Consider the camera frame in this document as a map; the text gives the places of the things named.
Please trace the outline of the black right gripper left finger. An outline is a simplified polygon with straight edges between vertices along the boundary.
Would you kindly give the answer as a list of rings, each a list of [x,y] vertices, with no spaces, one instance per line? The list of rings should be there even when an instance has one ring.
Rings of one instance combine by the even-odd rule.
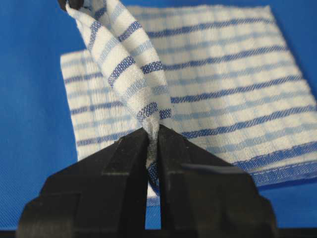
[[[148,136],[138,129],[47,178],[24,208],[18,238],[140,238]]]

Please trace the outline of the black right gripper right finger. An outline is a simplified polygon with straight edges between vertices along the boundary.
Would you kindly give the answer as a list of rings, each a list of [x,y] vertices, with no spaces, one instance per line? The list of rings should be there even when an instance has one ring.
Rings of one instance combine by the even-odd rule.
[[[252,177],[161,125],[162,228],[173,238],[276,238],[271,203]]]

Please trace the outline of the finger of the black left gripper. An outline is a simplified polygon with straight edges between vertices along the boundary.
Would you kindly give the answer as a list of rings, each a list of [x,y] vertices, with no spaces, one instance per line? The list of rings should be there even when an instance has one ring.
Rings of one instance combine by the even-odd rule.
[[[84,5],[84,0],[58,0],[58,4],[62,10],[66,10],[66,4],[73,9],[79,10]]]

